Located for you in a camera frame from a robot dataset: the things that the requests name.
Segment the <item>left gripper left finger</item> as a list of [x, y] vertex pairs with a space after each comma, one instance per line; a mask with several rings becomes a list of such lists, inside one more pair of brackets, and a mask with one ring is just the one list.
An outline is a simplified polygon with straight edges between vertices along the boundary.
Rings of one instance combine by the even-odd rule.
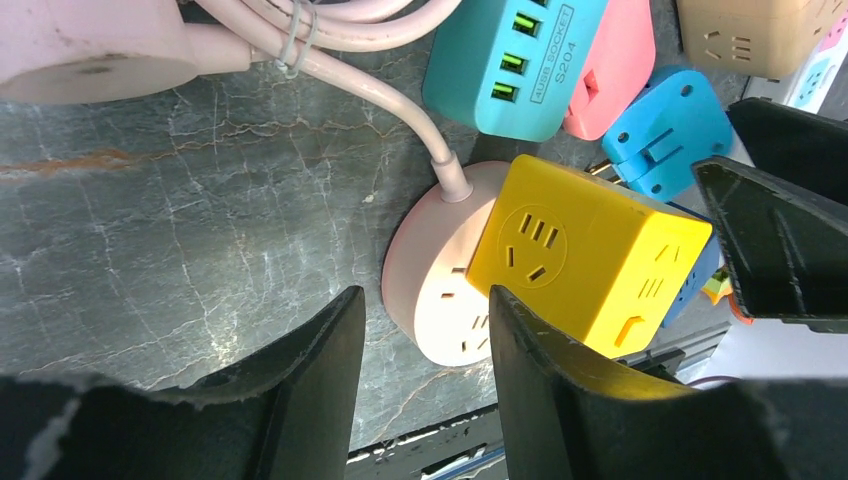
[[340, 479], [366, 327], [351, 286], [312, 319], [186, 388], [101, 374], [1, 380], [5, 479]]

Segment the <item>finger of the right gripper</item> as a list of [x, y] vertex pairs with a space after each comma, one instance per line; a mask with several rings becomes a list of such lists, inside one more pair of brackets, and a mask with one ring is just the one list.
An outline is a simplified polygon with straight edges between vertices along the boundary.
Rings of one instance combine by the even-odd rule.
[[715, 156], [693, 174], [744, 317], [847, 331], [847, 183]]
[[775, 177], [847, 203], [847, 122], [746, 98], [727, 115], [754, 166]]

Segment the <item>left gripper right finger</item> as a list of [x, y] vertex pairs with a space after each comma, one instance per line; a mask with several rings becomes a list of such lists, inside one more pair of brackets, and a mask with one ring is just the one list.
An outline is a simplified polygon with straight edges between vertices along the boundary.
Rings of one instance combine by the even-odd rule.
[[698, 390], [626, 367], [540, 319], [507, 288], [489, 294], [501, 411], [532, 393], [556, 405], [562, 440], [528, 434], [512, 479], [843, 479], [847, 384], [743, 380]]

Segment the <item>white power strip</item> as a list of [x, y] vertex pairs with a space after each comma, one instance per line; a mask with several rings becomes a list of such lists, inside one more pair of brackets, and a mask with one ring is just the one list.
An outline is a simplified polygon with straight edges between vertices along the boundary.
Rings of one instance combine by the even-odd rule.
[[795, 72], [780, 79], [751, 77], [742, 98], [760, 98], [817, 114], [846, 55], [847, 12], [844, 12]]

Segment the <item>light blue plug adapter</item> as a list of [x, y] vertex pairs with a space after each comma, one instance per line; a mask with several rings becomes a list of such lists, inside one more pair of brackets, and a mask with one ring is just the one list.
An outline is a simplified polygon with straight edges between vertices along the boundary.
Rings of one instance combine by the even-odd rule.
[[663, 66], [602, 136], [606, 159], [587, 172], [611, 168], [615, 182], [669, 202], [695, 183], [693, 164], [731, 152], [733, 133], [705, 75]]

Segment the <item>beige dragon cube plug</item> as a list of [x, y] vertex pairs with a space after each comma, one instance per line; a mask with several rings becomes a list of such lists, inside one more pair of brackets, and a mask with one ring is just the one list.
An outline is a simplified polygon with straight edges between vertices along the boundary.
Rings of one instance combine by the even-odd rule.
[[847, 12], [834, 0], [678, 0], [684, 53], [700, 69], [781, 78]]

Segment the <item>pink shape sorter toy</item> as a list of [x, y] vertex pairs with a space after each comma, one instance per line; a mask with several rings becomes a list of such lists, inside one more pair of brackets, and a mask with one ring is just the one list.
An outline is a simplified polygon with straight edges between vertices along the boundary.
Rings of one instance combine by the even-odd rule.
[[397, 228], [387, 250], [381, 296], [392, 321], [430, 361], [470, 365], [491, 354], [487, 297], [466, 279], [509, 165], [488, 161], [465, 168], [473, 190], [447, 203], [427, 191]]

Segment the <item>yellow cube plug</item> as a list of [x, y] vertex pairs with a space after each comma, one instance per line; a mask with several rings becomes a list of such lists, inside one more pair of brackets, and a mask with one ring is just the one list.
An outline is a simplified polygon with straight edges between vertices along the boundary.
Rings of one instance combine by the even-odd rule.
[[609, 357], [645, 349], [713, 232], [683, 210], [531, 155], [513, 160], [467, 273]]

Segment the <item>pink rounded plug adapter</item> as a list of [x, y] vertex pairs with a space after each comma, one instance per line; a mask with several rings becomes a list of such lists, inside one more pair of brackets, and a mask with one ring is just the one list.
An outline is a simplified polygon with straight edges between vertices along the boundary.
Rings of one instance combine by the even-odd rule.
[[586, 141], [602, 137], [644, 89], [656, 44], [648, 0], [612, 0], [583, 65], [563, 129]]

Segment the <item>teal usb power strip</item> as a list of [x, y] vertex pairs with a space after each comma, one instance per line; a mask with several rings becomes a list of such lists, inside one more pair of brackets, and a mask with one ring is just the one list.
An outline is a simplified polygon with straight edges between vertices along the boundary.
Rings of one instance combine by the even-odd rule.
[[425, 106], [484, 134], [549, 140], [606, 9], [601, 0], [462, 1], [435, 32]]

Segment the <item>blue cube plug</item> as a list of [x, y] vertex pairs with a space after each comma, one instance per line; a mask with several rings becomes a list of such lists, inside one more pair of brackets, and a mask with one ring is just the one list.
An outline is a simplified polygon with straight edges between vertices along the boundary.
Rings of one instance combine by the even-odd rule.
[[665, 315], [661, 323], [663, 328], [671, 326], [674, 320], [695, 297], [695, 294], [699, 292], [712, 277], [715, 270], [719, 267], [720, 259], [721, 249], [719, 241], [716, 231], [712, 230], [709, 240], [701, 250], [695, 264], [684, 279], [674, 302], [671, 304], [667, 314]]

